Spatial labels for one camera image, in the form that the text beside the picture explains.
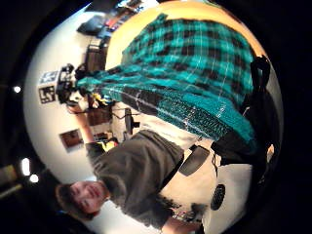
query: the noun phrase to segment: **ceiling light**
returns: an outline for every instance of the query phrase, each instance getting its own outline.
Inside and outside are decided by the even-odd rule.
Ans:
[[[30,175],[30,163],[29,159],[24,158],[21,160],[21,171],[24,176],[29,176]]]
[[[39,181],[39,177],[36,174],[33,174],[30,176],[29,180],[33,183],[38,182]]]

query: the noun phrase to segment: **dark shirt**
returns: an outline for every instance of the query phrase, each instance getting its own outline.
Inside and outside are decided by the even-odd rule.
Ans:
[[[183,150],[151,131],[140,131],[107,152],[97,143],[86,147],[94,174],[106,184],[111,201],[124,214],[161,229],[172,211],[156,197],[182,160]]]

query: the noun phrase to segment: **light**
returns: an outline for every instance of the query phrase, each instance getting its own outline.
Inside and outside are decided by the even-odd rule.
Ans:
[[[21,171],[24,176],[29,176],[30,175],[30,163],[29,159],[24,158],[21,160]]]
[[[39,181],[39,177],[38,177],[38,175],[33,174],[30,176],[29,180],[30,180],[30,182],[36,183]]]
[[[20,86],[14,86],[13,90],[14,90],[15,93],[18,94],[20,92],[21,88],[20,88]]]

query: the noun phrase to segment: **tartan cloth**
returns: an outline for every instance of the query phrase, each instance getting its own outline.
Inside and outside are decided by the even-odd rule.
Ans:
[[[77,86],[214,141],[235,137],[244,145],[241,153],[255,153],[254,129],[239,112],[253,91],[250,44],[215,21],[166,17],[141,31],[120,65]]]

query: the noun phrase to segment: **hand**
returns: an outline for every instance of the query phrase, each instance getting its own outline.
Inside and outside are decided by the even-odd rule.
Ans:
[[[175,229],[175,234],[189,234],[192,231],[199,229],[200,223],[184,222],[181,226]]]
[[[191,231],[198,230],[200,225],[198,222],[185,222],[169,217],[162,227],[162,231],[165,234],[189,234]]]

